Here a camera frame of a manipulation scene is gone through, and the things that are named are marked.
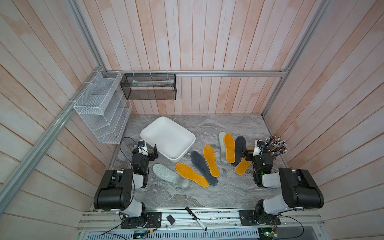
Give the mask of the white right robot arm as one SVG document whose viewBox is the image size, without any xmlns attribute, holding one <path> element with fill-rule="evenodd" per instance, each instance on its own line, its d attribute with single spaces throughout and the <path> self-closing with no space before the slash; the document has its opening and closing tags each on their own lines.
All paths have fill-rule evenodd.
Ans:
<svg viewBox="0 0 384 240">
<path fill-rule="evenodd" d="M 254 181 L 258 187 L 282 191 L 273 198 L 258 201 L 254 212 L 256 220 L 266 222 L 285 212 L 324 206 L 324 196 L 309 171 L 279 168 L 278 172 L 272 173 L 274 158 L 257 149 L 243 151 L 242 157 L 253 163 Z"/>
</svg>

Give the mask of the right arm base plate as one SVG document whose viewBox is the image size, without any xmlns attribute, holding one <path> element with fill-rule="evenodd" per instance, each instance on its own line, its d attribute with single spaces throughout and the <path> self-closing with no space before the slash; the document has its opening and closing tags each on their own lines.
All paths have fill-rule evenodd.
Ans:
<svg viewBox="0 0 384 240">
<path fill-rule="evenodd" d="M 240 210 L 239 216 L 242 226 L 274 226 L 281 224 L 280 218 L 277 215 L 269 215 L 263 211 Z"/>
</svg>

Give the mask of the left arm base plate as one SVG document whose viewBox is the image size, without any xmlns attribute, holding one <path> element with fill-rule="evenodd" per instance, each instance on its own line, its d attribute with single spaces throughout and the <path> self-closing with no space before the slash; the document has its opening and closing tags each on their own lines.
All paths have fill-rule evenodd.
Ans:
<svg viewBox="0 0 384 240">
<path fill-rule="evenodd" d="M 161 212 L 145 212 L 140 217 L 131 218 L 123 215 L 122 229 L 156 229 L 161 227 L 162 213 Z"/>
</svg>

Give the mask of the pale green mesh insole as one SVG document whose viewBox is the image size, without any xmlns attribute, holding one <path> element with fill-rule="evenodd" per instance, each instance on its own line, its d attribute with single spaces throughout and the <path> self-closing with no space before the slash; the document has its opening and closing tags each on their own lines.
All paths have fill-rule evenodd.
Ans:
<svg viewBox="0 0 384 240">
<path fill-rule="evenodd" d="M 160 178 L 161 180 L 164 180 L 169 183 L 178 184 L 181 186 L 182 189 L 188 189 L 191 186 L 191 181 L 188 179 L 185 179 L 184 177 L 180 176 L 179 174 L 176 174 L 174 171 L 166 167 L 162 164 L 154 164 L 153 165 L 153 172 L 154 174 Z"/>
<path fill-rule="evenodd" d="M 221 157 L 221 161 L 223 163 L 226 163 L 227 162 L 227 159 L 226 159 L 226 145 L 225 145 L 225 135 L 226 133 L 225 132 L 220 132 L 219 135 L 218 135 L 218 139 L 219 139 L 219 144 L 220 144 L 220 157 Z"/>
</svg>

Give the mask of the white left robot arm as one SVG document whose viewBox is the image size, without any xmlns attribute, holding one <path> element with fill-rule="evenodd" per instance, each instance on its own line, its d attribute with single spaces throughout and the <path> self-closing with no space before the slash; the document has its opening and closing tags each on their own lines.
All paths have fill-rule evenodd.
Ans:
<svg viewBox="0 0 384 240">
<path fill-rule="evenodd" d="M 145 141 L 139 141 L 133 150 L 131 168 L 127 170 L 105 171 L 94 197 L 94 208 L 103 211 L 116 211 L 126 218 L 148 218 L 145 204 L 134 199 L 135 190 L 146 187 L 149 178 L 149 163 L 159 157 L 157 147 L 147 150 Z"/>
</svg>

